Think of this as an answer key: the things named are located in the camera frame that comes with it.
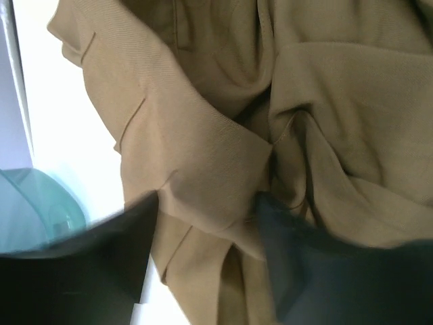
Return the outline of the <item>tan skirt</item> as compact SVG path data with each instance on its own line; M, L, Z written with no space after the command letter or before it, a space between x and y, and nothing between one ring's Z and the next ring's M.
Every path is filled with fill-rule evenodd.
M359 244L432 237L431 1L60 1L49 32L162 197L192 324L275 324L254 195Z

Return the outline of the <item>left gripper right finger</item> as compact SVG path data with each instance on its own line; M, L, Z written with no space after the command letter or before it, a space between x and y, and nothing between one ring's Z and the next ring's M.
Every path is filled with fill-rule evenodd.
M432 241L358 246L293 215L269 194L255 200L281 324L431 324Z

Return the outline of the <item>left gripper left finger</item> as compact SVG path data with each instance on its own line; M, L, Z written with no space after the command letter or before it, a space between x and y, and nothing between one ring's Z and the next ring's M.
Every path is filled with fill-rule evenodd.
M86 231L1 255L2 324L129 324L158 214L149 194Z

